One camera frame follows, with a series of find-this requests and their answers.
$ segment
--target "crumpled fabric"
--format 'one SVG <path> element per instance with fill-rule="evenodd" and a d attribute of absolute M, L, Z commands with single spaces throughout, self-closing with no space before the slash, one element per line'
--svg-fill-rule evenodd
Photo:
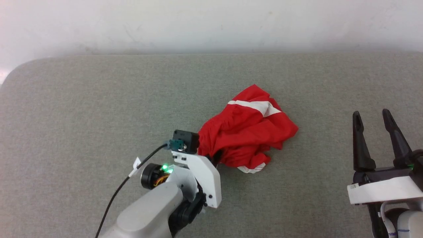
<path fill-rule="evenodd" d="M 282 149 L 297 131 L 276 101 L 254 84 L 202 126 L 198 154 L 213 156 L 221 150 L 220 163 L 256 173 L 271 160 L 264 152 Z"/>

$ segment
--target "black joint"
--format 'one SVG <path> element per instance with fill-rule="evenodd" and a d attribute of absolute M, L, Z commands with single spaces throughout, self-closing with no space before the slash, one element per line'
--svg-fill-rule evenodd
<path fill-rule="evenodd" d="M 410 161 L 410 156 L 412 154 L 411 148 L 396 124 L 391 112 L 388 109 L 383 109 L 382 116 L 385 123 L 385 129 L 391 136 L 392 148 L 395 155 L 393 161 L 394 166 L 396 168 L 406 168 L 412 165 Z"/>
<path fill-rule="evenodd" d="M 423 157 L 419 157 L 414 162 L 413 170 L 410 172 L 410 178 L 417 187 L 423 192 Z"/>
<path fill-rule="evenodd" d="M 420 157 L 423 157 L 423 149 L 417 149 L 413 151 L 410 156 L 410 161 L 414 164 L 415 161 Z"/>
<path fill-rule="evenodd" d="M 382 220 L 382 217 L 379 217 L 380 207 L 382 202 L 376 202 L 367 204 L 369 210 L 370 220 L 372 224 L 373 237 L 384 238 L 389 237 L 386 226 Z"/>
<path fill-rule="evenodd" d="M 352 115 L 352 136 L 353 136 L 353 156 L 354 170 L 357 172 L 372 171 L 376 168 L 376 163 L 370 158 L 366 141 L 363 135 L 364 125 L 360 113 L 355 111 Z"/>
<path fill-rule="evenodd" d="M 150 190 L 154 188 L 154 183 L 163 174 L 163 171 L 160 170 L 161 167 L 159 164 L 150 163 L 144 168 L 141 174 L 141 185 L 143 188 Z"/>
<path fill-rule="evenodd" d="M 217 165 L 219 164 L 220 160 L 222 159 L 222 155 L 223 155 L 223 150 L 220 149 L 218 150 L 213 156 L 211 155 L 206 155 L 206 157 L 209 159 L 209 161 L 211 161 L 211 163 L 217 167 Z"/>
<path fill-rule="evenodd" d="M 179 151 L 182 153 L 187 154 L 195 154 L 197 153 L 197 148 L 200 146 L 200 136 L 197 133 L 189 132 L 189 131 L 183 131 L 183 130 L 175 130 L 173 132 L 173 140 L 182 141 L 183 149 L 179 148 L 178 150 L 173 151 Z"/>

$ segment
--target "gray table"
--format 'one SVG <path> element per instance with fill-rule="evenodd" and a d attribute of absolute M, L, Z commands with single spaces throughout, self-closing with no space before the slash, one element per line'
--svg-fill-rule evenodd
<path fill-rule="evenodd" d="M 349 204 L 352 113 L 378 166 L 393 158 L 382 109 L 423 147 L 423 54 L 78 56 L 36 60 L 0 88 L 2 237 L 93 237 L 114 190 L 174 129 L 198 131 L 256 83 L 297 135 L 257 174 L 220 166 L 223 199 L 179 237 L 371 237 Z M 159 152 L 151 162 L 171 162 Z M 147 191 L 121 190 L 110 226 Z"/>

